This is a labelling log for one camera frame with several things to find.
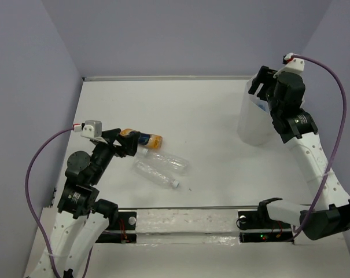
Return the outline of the orange juice bottle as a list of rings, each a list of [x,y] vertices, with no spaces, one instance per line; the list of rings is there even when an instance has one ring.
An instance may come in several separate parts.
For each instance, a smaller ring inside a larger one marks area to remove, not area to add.
[[[140,131],[136,131],[133,129],[124,129],[120,132],[121,135],[127,136],[132,133],[139,132],[140,136],[138,139],[138,144],[142,147],[148,148],[148,149],[160,149],[161,145],[163,143],[162,136],[155,135],[155,134],[149,134],[149,133],[142,133]]]

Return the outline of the clear bottle white cap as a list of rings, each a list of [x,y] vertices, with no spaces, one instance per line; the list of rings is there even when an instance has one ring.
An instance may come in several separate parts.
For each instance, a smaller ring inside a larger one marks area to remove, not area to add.
[[[176,189],[180,184],[170,172],[141,160],[134,162],[133,169],[138,175],[159,186],[167,186]]]
[[[136,156],[147,163],[175,174],[186,175],[189,171],[190,163],[186,159],[161,150],[139,148]]]

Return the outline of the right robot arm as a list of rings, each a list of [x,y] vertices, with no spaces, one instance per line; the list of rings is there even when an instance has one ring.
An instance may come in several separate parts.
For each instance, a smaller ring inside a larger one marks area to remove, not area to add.
[[[248,94],[265,101],[275,131],[295,158],[313,196],[310,206],[279,197],[263,200],[256,212],[260,226],[281,221],[318,240],[350,229],[350,196],[329,166],[312,116],[302,109],[305,84],[300,75],[262,66]]]

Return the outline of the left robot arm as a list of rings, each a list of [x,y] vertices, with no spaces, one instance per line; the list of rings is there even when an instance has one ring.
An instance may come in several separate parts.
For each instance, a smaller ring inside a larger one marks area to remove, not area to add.
[[[116,203],[98,199],[95,186],[113,157],[134,156],[140,132],[126,136],[120,129],[103,131],[101,122],[86,121],[61,130],[47,140],[74,131],[94,144],[91,154],[77,151],[67,160],[65,184],[57,205],[53,229],[48,235],[32,206],[29,181],[35,158],[31,159],[25,176],[25,197],[28,208],[45,241],[45,249],[30,277],[76,277],[82,262],[89,263],[94,243],[105,229],[117,224]]]

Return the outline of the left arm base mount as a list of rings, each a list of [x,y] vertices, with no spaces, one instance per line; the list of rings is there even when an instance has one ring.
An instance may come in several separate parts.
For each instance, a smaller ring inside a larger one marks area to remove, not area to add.
[[[130,210],[119,211],[114,224],[104,230],[96,243],[133,244],[137,242],[136,233],[137,212]]]

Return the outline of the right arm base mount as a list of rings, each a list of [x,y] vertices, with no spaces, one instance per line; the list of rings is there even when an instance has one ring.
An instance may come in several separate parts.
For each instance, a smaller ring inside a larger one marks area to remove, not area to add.
[[[242,210],[238,212],[235,222],[240,230],[240,243],[280,243],[294,244],[293,232],[290,224],[272,220],[267,213],[267,205],[281,201],[274,197],[259,202],[256,210]]]

